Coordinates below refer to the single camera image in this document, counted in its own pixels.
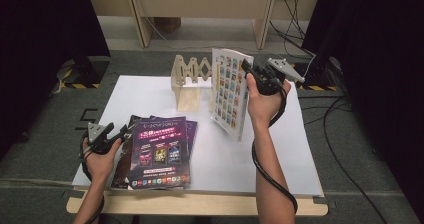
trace white booklet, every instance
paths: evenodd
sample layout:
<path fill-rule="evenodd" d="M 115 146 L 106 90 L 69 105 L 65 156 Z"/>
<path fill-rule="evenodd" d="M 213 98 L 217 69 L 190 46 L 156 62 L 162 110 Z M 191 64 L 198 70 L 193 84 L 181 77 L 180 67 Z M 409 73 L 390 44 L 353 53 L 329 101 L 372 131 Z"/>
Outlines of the white booklet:
<path fill-rule="evenodd" d="M 246 72 L 241 68 L 253 57 L 230 49 L 212 49 L 212 118 L 235 141 L 241 141 L 248 99 Z"/>

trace forearm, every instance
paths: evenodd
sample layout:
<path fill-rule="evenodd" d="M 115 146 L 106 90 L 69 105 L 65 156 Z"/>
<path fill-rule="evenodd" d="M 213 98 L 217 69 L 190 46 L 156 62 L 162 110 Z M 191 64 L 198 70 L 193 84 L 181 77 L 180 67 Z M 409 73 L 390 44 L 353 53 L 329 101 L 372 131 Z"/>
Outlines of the forearm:
<path fill-rule="evenodd" d="M 86 223 L 96 213 L 103 199 L 106 180 L 93 180 L 75 217 L 74 224 Z"/>
<path fill-rule="evenodd" d="M 277 183 L 287 188 L 268 126 L 254 126 L 255 149 L 262 168 Z M 294 223 L 291 201 L 256 171 L 256 202 L 261 223 Z"/>

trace black curtain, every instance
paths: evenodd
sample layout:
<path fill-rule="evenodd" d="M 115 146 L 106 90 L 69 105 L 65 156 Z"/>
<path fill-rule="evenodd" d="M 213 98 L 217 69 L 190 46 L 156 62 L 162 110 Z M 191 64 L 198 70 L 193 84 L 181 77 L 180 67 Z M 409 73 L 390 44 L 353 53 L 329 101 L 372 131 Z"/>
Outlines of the black curtain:
<path fill-rule="evenodd" d="M 341 62 L 373 145 L 424 222 L 424 0 L 318 0 L 304 46 L 320 65 Z"/>
<path fill-rule="evenodd" d="M 68 60 L 110 56 L 90 0 L 0 0 L 1 156 L 27 131 Z"/>

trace white tabletop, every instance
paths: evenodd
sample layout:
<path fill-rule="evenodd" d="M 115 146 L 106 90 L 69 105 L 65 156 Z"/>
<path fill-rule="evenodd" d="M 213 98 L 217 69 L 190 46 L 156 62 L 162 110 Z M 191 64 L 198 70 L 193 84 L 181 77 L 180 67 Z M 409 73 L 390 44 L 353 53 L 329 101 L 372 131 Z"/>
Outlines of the white tabletop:
<path fill-rule="evenodd" d="M 202 86 L 199 111 L 177 112 L 170 77 L 120 76 L 99 124 L 113 122 L 115 129 L 109 134 L 113 136 L 128 124 L 131 115 L 186 116 L 187 120 L 199 123 L 190 160 L 192 183 L 186 190 L 254 193 L 256 169 L 251 156 L 253 132 L 249 115 L 246 115 L 242 141 L 232 141 L 210 118 L 210 83 L 200 80 L 199 85 Z M 293 83 L 292 86 L 286 111 L 271 127 L 271 135 L 290 192 L 320 196 L 321 184 L 306 138 L 296 88 Z M 89 184 L 80 167 L 73 185 Z"/>

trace desk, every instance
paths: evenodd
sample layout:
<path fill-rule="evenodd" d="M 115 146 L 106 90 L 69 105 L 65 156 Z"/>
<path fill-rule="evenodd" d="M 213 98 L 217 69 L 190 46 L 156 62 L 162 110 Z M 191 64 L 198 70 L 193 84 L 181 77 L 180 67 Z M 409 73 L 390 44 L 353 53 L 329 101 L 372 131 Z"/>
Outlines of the desk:
<path fill-rule="evenodd" d="M 253 133 L 249 116 L 246 116 L 242 141 L 231 141 L 207 111 L 208 83 L 200 81 L 199 85 L 203 86 L 199 112 L 178 113 L 170 77 L 120 76 L 100 124 L 114 122 L 119 127 L 128 123 L 132 114 L 185 115 L 188 120 L 199 122 L 199 130 L 191 157 L 191 185 L 181 191 L 106 191 L 104 212 L 257 215 L 254 196 L 256 171 L 250 155 Z M 271 127 L 271 135 L 278 143 L 276 151 L 289 189 L 299 202 L 298 215 L 325 215 L 328 207 L 307 143 L 296 89 L 292 90 L 286 113 Z M 76 190 L 84 190 L 89 185 L 81 168 L 73 184 Z M 70 198 L 68 211 L 77 212 L 81 202 L 80 198 Z M 173 208 L 161 208 L 164 203 Z"/>
<path fill-rule="evenodd" d="M 252 19 L 256 45 L 265 42 L 273 0 L 131 0 L 143 47 L 148 47 L 153 28 L 147 18 L 193 17 Z"/>

